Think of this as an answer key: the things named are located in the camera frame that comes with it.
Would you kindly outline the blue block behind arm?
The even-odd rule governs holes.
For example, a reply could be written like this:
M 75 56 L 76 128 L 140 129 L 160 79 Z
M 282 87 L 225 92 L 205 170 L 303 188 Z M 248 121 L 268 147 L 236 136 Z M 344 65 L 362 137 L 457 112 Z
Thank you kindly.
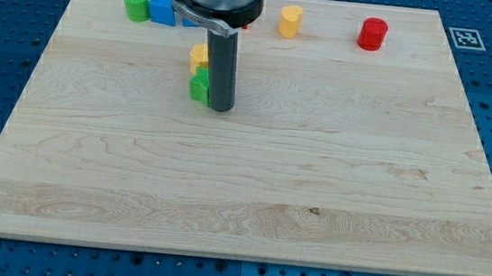
M 194 22 L 191 22 L 191 20 L 188 20 L 187 18 L 182 18 L 182 24 L 185 26 L 185 27 L 198 27 L 198 24 L 197 23 L 194 23 Z

